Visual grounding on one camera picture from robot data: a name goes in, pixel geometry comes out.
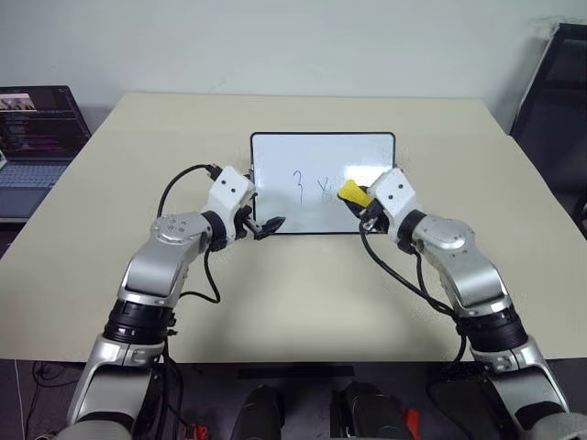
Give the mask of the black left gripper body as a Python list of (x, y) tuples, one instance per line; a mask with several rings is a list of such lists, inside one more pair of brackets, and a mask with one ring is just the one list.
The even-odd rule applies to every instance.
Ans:
[(254, 221), (252, 213), (253, 209), (250, 205), (241, 206), (235, 212), (230, 236), (231, 241), (244, 239), (248, 235), (252, 235), (254, 239), (258, 238), (260, 227)]

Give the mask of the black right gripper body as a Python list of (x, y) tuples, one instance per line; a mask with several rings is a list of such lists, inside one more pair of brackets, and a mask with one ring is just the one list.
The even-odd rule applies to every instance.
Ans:
[(390, 220), (383, 206), (377, 200), (372, 200), (360, 211), (360, 230), (370, 234), (387, 234)]

